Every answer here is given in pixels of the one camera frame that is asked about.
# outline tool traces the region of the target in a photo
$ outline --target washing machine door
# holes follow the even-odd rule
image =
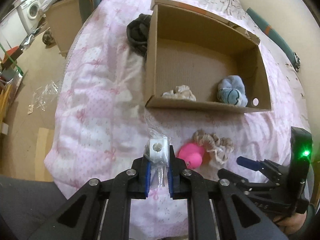
[[[30,20],[34,20],[39,15],[40,3],[34,1],[28,7],[27,16]]]

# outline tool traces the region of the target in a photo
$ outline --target open cardboard box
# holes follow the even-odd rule
[[[190,5],[183,8],[183,3],[167,1],[157,3],[153,0],[151,6],[153,14],[144,95],[146,107],[240,113],[270,111],[269,86],[258,48],[259,39],[230,27],[215,14],[204,14],[199,8],[196,10]],[[247,107],[217,101],[218,84],[229,75],[242,78]],[[180,85],[190,87],[196,102],[161,97],[164,92]],[[256,98],[259,103],[255,106],[253,100]]]

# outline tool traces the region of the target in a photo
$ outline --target round hole in box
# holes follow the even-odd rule
[[[152,146],[153,150],[156,151],[156,152],[160,152],[161,149],[162,149],[162,144],[161,143],[155,143],[153,146]]]
[[[254,98],[254,99],[252,100],[252,104],[253,104],[254,106],[257,106],[257,105],[259,104],[259,100],[258,100],[257,98]]]

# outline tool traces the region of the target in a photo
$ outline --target bedsheet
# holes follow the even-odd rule
[[[261,35],[239,0],[227,0],[228,6],[221,10],[215,10],[214,3],[177,1],[209,9]],[[235,150],[225,168],[255,182],[265,181],[265,177],[238,166],[237,157],[288,164],[290,127],[309,130],[306,112],[300,111],[303,101],[297,103],[286,78],[287,72],[291,73],[287,71],[290,62],[269,44],[277,53],[275,61],[264,44],[269,40],[262,41],[259,48],[270,87],[271,112],[146,110],[144,59],[130,49],[126,26],[140,13],[151,14],[150,2],[103,0],[69,51],[55,115],[54,141],[45,159],[47,169],[67,198],[91,178],[111,179],[130,168],[132,161],[142,156],[149,139],[148,127],[171,137],[176,152],[198,129],[232,138]],[[296,83],[291,86],[303,91],[299,80],[293,80]],[[205,178],[217,179],[218,169],[202,165],[198,171]],[[186,201],[171,200],[167,187],[151,190],[147,200],[132,200],[130,237],[154,240],[187,232]]]

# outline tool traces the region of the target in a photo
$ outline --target washing machine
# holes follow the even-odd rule
[[[40,21],[40,1],[26,0],[17,7],[17,11],[28,35],[30,35],[38,26]]]

